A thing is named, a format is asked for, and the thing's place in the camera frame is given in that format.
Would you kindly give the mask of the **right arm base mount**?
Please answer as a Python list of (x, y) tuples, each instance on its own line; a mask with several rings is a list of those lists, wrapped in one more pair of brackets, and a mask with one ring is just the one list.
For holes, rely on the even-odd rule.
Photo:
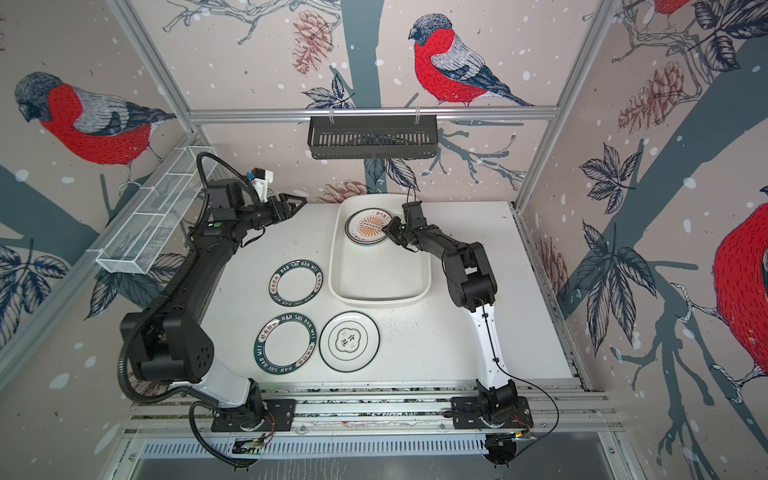
[(443, 411), (442, 415), (450, 419), (457, 430), (530, 430), (534, 424), (528, 399), (522, 396), (515, 403), (499, 407), (481, 406), (478, 397), (453, 397), (450, 399), (450, 408)]

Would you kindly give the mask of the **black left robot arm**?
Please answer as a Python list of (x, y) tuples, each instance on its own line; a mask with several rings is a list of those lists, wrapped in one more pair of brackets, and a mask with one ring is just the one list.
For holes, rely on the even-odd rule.
[(216, 207), (206, 196), (189, 230), (189, 253), (182, 265), (148, 307), (121, 321), (117, 381), (129, 400), (154, 404), (189, 394), (222, 406), (228, 402), (223, 392), (203, 387), (214, 377), (236, 389), (232, 406), (246, 402), (251, 381), (215, 366), (215, 347), (201, 322), (227, 263), (248, 245), (247, 234), (293, 218), (306, 204), (303, 197), (281, 193), (265, 203), (227, 201)]

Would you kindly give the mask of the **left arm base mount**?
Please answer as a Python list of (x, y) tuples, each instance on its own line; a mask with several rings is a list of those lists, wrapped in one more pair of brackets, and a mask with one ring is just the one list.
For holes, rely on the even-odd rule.
[(253, 405), (215, 409), (211, 430), (216, 433), (288, 432), (295, 410), (293, 399), (262, 400)]

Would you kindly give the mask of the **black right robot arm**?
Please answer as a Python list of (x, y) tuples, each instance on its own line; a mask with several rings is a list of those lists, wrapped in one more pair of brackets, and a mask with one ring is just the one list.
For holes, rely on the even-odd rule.
[(505, 371), (495, 322), (498, 284), (485, 248), (479, 242), (459, 241), (430, 224), (420, 201), (406, 202), (402, 210), (382, 231), (400, 247), (429, 253), (439, 261), (448, 294), (468, 315), (474, 331), (479, 415), (488, 425), (501, 426), (519, 406), (519, 394)]

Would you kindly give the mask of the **orange sunburst plate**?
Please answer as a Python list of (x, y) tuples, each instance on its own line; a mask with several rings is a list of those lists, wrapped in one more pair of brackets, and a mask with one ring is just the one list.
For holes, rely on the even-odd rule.
[(346, 220), (344, 232), (357, 245), (376, 245), (386, 239), (384, 229), (391, 220), (392, 215), (384, 209), (362, 209)]

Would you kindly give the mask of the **white flower plate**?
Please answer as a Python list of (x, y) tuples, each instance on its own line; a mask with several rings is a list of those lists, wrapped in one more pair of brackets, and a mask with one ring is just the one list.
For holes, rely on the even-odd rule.
[(342, 312), (323, 328), (319, 353), (331, 370), (341, 373), (360, 371), (376, 357), (381, 345), (378, 325), (359, 311)]

